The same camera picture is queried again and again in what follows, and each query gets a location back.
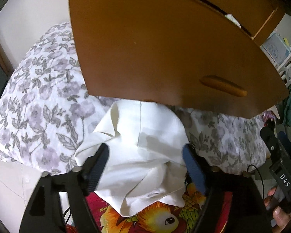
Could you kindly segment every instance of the fingernail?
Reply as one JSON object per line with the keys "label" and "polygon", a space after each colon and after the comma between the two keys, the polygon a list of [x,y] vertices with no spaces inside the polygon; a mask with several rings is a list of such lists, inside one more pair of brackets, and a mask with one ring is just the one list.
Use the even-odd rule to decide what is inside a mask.
{"label": "fingernail", "polygon": [[281,212],[281,208],[280,207],[277,207],[277,209],[275,209],[275,215],[279,215],[279,213]]}

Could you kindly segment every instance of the bed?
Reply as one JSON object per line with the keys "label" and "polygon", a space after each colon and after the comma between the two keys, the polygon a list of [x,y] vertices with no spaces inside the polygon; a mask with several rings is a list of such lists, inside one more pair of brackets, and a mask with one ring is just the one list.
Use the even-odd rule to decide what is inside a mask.
{"label": "bed", "polygon": [[[88,94],[70,22],[51,27],[27,52],[0,99],[1,160],[52,174],[70,171],[76,166],[76,149],[116,100]],[[239,174],[249,164],[265,162],[261,116],[248,120],[169,108],[211,165]]]}

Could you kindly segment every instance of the tile grout line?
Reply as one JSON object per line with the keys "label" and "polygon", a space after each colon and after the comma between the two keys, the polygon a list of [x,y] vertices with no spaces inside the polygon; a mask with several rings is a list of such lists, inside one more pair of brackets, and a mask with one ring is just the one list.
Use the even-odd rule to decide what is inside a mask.
{"label": "tile grout line", "polygon": [[22,166],[22,189],[23,189],[24,205],[25,205],[25,209],[26,209],[25,194],[24,194],[24,181],[23,181],[23,165],[21,165],[21,166]]}
{"label": "tile grout line", "polygon": [[11,188],[9,188],[6,184],[4,184],[1,180],[0,182],[5,185],[10,191],[12,191],[14,194],[16,194],[17,196],[21,197],[20,195],[18,195],[17,193],[15,193]]}

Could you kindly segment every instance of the human hand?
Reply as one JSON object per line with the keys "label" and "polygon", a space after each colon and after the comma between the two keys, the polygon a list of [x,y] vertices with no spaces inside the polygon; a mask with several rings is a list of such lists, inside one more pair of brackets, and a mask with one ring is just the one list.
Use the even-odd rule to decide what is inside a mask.
{"label": "human hand", "polygon": [[[271,201],[271,196],[275,193],[277,187],[273,187],[267,193],[267,197],[264,200],[264,205],[267,207],[269,202]],[[287,214],[280,207],[277,207],[273,211],[273,217],[277,223],[275,227],[273,227],[273,233],[280,233],[287,226],[288,222],[291,220],[291,214]]]}

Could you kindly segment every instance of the white fabric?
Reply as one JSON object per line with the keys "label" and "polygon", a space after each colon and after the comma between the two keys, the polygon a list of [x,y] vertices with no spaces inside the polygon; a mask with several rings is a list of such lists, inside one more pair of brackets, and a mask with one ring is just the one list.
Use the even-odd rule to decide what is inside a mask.
{"label": "white fabric", "polygon": [[75,153],[78,165],[106,143],[110,156],[96,194],[122,216],[150,204],[184,206],[188,143],[179,118],[166,106],[132,100],[114,102]]}

